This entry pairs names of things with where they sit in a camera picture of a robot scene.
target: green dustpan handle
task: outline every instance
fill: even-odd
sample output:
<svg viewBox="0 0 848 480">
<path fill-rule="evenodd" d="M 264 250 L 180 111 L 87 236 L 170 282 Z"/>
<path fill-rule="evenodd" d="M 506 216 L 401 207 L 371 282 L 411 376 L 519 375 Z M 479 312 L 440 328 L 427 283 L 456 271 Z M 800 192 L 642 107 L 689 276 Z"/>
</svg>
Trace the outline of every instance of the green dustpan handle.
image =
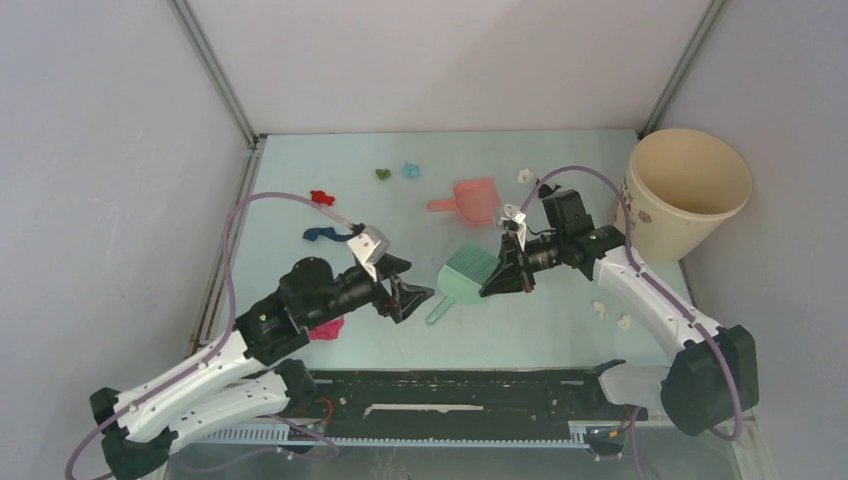
<svg viewBox="0 0 848 480">
<path fill-rule="evenodd" d="M 432 327 L 444 316 L 444 314 L 448 313 L 448 310 L 450 310 L 450 307 L 452 307 L 454 303 L 456 303 L 455 298 L 445 297 L 438 305 L 436 305 L 436 308 L 430 312 L 430 315 L 427 315 L 427 318 L 424 319 L 424 323 Z"/>
</svg>

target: pink dustpan handle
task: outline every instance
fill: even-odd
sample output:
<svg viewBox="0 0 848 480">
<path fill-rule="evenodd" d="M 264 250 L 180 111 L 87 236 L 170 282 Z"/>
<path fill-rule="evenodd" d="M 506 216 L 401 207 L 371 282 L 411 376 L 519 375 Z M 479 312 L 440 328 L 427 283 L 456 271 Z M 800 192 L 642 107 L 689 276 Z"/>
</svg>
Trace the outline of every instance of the pink dustpan handle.
<svg viewBox="0 0 848 480">
<path fill-rule="evenodd" d="M 431 212 L 450 212 L 456 210 L 456 200 L 433 200 L 427 204 L 427 210 Z"/>
</svg>

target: light blue tabletop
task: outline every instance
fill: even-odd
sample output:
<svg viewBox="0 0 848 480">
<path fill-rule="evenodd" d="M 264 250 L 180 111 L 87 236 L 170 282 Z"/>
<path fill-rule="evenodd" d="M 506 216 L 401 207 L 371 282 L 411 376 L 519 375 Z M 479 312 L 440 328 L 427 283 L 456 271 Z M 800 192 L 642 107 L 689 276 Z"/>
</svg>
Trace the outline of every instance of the light blue tabletop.
<svg viewBox="0 0 848 480">
<path fill-rule="evenodd" d="M 436 274 L 459 246 L 475 241 L 497 254 L 501 231 L 469 229 L 454 213 L 429 213 L 428 201 L 450 197 L 457 181 L 493 177 L 501 200 L 520 205 L 530 190 L 517 181 L 522 168 L 541 177 L 580 164 L 618 183 L 636 143 L 631 130 L 278 135 L 268 138 L 253 192 L 334 195 L 334 210 L 380 229 L 391 241 L 389 252 L 413 263 L 402 275 L 406 282 L 435 287 Z M 403 177 L 406 162 L 421 167 L 420 178 Z M 391 178 L 378 180 L 377 168 L 391 169 Z M 580 192 L 596 225 L 606 223 L 613 201 L 606 186 L 583 173 L 555 180 Z M 527 213 L 530 228 L 547 228 L 540 201 Z M 352 266 L 344 244 L 301 238 L 307 228 L 330 225 L 294 202 L 254 203 L 234 260 L 239 313 L 271 293 L 303 257 L 323 257 L 335 274 Z M 677 265 L 656 271 L 688 297 Z M 439 293 L 400 325 L 366 306 L 345 317 L 339 339 L 312 342 L 294 357 L 313 369 L 532 369 L 594 366 L 613 358 L 668 364 L 638 319 L 622 328 L 617 320 L 628 313 L 622 304 L 578 271 L 562 266 L 537 274 L 536 282 L 531 294 L 457 305 L 434 327 L 424 318 L 441 300 Z M 594 302 L 604 304 L 607 318 L 599 318 Z M 225 323 L 221 312 L 226 306 L 219 311 L 218 329 Z"/>
</svg>

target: dustpan handle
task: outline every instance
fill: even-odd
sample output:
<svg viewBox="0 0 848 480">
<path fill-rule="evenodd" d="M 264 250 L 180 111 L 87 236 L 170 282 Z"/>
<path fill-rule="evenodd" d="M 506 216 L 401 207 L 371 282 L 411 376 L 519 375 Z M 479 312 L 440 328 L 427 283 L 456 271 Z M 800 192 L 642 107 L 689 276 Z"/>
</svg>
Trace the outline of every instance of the dustpan handle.
<svg viewBox="0 0 848 480">
<path fill-rule="evenodd" d="M 450 307 L 452 307 L 454 303 L 456 303 L 455 298 L 445 297 L 438 305 L 436 305 L 436 308 L 430 312 L 430 315 L 427 315 L 427 318 L 424 319 L 424 323 L 432 327 L 442 318 L 442 316 L 444 316 L 444 314 L 448 312 L 448 310 L 450 310 Z"/>
<path fill-rule="evenodd" d="M 451 210 L 456 210 L 456 200 L 453 198 L 449 200 L 433 200 L 427 204 L 427 210 L 431 212 L 449 212 Z"/>
</svg>

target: beige bin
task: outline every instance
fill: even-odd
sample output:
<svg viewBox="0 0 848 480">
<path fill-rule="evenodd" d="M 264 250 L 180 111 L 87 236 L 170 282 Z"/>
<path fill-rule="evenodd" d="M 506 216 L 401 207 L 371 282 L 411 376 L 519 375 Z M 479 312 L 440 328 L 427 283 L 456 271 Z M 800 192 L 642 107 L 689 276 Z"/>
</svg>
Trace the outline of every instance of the beige bin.
<svg viewBox="0 0 848 480">
<path fill-rule="evenodd" d="M 741 210 L 752 187 L 745 161 L 721 140 L 683 128 L 654 132 L 633 149 L 621 184 L 633 246 L 648 263 L 676 262 Z"/>
</svg>

